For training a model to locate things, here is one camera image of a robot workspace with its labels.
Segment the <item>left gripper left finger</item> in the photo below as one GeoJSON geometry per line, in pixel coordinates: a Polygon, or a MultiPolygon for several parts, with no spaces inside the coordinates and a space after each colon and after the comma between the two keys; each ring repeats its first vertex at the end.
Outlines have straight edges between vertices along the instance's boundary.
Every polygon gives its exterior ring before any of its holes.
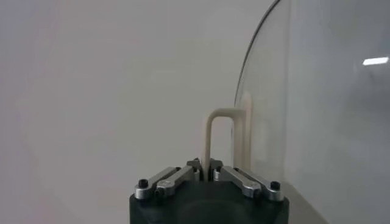
{"type": "Polygon", "coordinates": [[[138,180],[133,196],[137,200],[148,200],[155,193],[163,198],[170,197],[185,181],[200,181],[202,178],[200,159],[195,158],[183,167],[167,167],[150,178],[138,180]]]}

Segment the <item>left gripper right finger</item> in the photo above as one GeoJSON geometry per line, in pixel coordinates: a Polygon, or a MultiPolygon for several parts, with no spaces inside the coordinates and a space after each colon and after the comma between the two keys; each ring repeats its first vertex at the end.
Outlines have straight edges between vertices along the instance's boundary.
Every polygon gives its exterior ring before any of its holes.
{"type": "Polygon", "coordinates": [[[233,183],[248,198],[260,197],[273,202],[284,200],[279,181],[269,181],[247,169],[225,166],[220,160],[210,160],[208,176],[210,181],[233,183]]]}

